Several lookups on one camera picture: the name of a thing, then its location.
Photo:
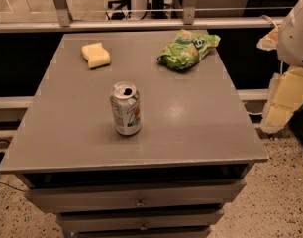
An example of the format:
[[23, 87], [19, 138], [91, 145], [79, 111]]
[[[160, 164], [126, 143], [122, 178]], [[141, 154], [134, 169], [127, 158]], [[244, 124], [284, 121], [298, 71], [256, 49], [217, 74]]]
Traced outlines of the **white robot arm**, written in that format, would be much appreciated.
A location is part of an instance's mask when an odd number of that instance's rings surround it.
[[303, 105], [303, 0], [299, 0], [280, 26], [261, 38], [257, 45], [265, 51], [277, 50], [280, 67], [288, 71], [275, 73], [262, 111], [260, 128], [268, 134], [277, 133]]

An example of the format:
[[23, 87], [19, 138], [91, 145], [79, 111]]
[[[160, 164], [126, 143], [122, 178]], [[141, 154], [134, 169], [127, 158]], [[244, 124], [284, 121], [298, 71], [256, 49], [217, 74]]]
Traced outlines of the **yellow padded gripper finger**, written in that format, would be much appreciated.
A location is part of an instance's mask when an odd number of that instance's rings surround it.
[[291, 66], [284, 74], [275, 73], [262, 112], [260, 128], [264, 133], [277, 133], [303, 105], [303, 68]]

